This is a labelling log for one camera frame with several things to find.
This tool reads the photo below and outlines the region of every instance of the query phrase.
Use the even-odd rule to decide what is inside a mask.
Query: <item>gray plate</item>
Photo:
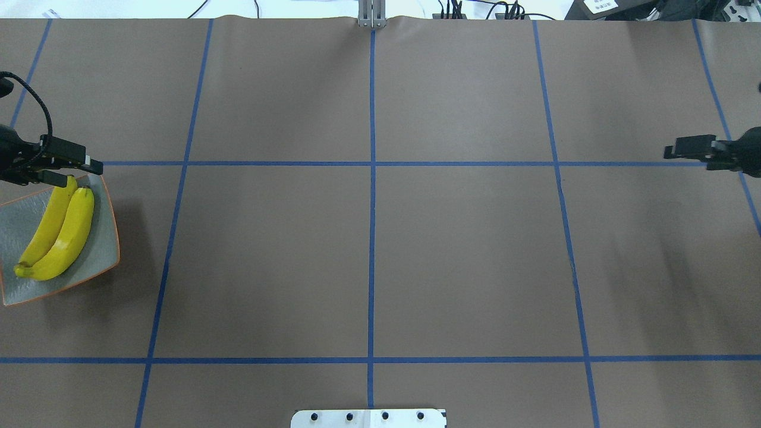
[[[0,265],[3,304],[29,302],[76,286],[119,263],[119,235],[113,207],[103,178],[87,175],[77,179],[80,187],[90,186],[95,194],[95,211],[90,237],[79,258],[63,274],[47,281],[19,278],[13,266],[34,236],[45,213],[50,194],[42,192],[0,206]]]

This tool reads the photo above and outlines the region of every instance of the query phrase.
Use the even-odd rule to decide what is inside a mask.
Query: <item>table surface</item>
[[[105,162],[122,262],[0,311],[0,425],[761,425],[761,181],[661,159],[759,125],[759,37],[3,21],[3,67]],[[43,125],[18,92],[0,120]]]

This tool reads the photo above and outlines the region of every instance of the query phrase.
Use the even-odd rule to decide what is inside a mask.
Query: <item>white mounting plate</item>
[[[446,428],[447,411],[439,409],[301,410],[291,418],[291,428],[354,427]]]

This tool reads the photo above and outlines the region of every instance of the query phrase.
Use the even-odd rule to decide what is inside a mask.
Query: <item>metal bracket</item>
[[[447,428],[443,409],[301,410],[291,428]]]
[[[386,27],[386,0],[359,0],[357,24],[363,28]]]

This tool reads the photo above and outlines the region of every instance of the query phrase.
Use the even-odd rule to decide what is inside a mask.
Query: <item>grid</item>
[[[27,75],[27,81],[33,81],[33,75],[40,54],[43,51],[44,44],[51,28],[52,20],[48,20],[45,30],[40,41],[40,45],[35,54],[32,66]],[[674,361],[761,361],[761,355],[734,355],[734,354],[715,354],[715,355],[630,355],[630,356],[605,356],[591,355],[587,344],[587,332],[584,324],[584,310],[582,305],[582,296],[579,291],[578,276],[576,272],[576,262],[574,256],[574,247],[571,236],[571,226],[569,225],[568,213],[565,204],[565,194],[562,186],[562,169],[567,167],[630,167],[630,168],[702,168],[700,163],[680,163],[680,162],[637,162],[637,161],[560,161],[554,127],[552,124],[551,99],[548,94],[546,76],[542,60],[542,50],[540,46],[540,32],[536,22],[533,22],[533,35],[536,45],[537,62],[540,73],[540,82],[543,92],[543,103],[546,114],[546,125],[549,134],[549,143],[552,153],[552,161],[378,161],[376,159],[376,142],[375,142],[375,47],[376,33],[373,30],[370,35],[370,75],[369,75],[369,122],[370,122],[370,161],[191,161],[190,152],[193,146],[193,132],[196,124],[196,115],[198,113],[199,102],[202,93],[204,81],[205,65],[209,54],[209,46],[212,39],[214,20],[210,20],[206,31],[205,45],[199,70],[198,83],[196,86],[193,112],[187,133],[186,146],[182,161],[105,161],[105,165],[121,166],[138,166],[138,165],[173,165],[181,166],[180,182],[177,188],[177,197],[174,204],[171,228],[169,231],[169,240],[167,243],[166,254],[164,257],[164,266],[161,275],[161,286],[158,293],[158,301],[154,313],[154,320],[151,329],[150,342],[148,345],[147,355],[145,358],[98,358],[98,357],[2,357],[0,363],[21,363],[21,364],[133,364],[145,366],[142,389],[139,397],[139,405],[135,418],[135,426],[141,426],[142,414],[145,409],[145,400],[148,394],[151,377],[151,367],[153,365],[183,365],[183,364],[359,364],[367,366],[367,404],[369,408],[374,407],[374,365],[381,363],[478,363],[478,364],[506,364],[506,363],[584,363],[589,402],[591,407],[592,420],[594,426],[600,426],[600,418],[597,410],[597,398],[594,388],[594,377],[592,372],[592,363],[634,363],[634,362],[674,362]],[[724,133],[728,139],[731,139],[727,121],[724,117],[721,103],[712,81],[711,72],[708,69],[705,52],[698,31],[697,23],[693,21],[693,30],[697,46],[699,48],[705,77],[708,82],[719,119],[724,128]],[[21,105],[24,102],[25,93],[22,92],[14,110],[11,126],[13,126],[21,111]],[[161,312],[164,302],[164,293],[169,276],[170,260],[174,250],[174,237],[177,231],[177,220],[180,214],[180,207],[183,199],[185,179],[188,167],[201,166],[311,166],[311,167],[363,167],[367,168],[370,173],[370,206],[369,206],[369,248],[368,248],[368,353],[366,357],[301,357],[301,358],[170,358],[156,357],[154,350],[161,320]],[[580,341],[582,348],[581,356],[471,356],[471,357],[387,357],[375,356],[374,352],[374,303],[375,303],[375,229],[376,229],[376,184],[378,168],[400,168],[400,167],[546,167],[554,171],[559,208],[562,215],[562,224],[564,228],[565,245],[568,254],[572,272],[572,281],[575,294],[575,308],[578,318]],[[739,174],[740,182],[745,197],[747,198],[751,216],[755,222],[756,229],[761,235],[761,222],[756,211],[748,184],[745,177]]]

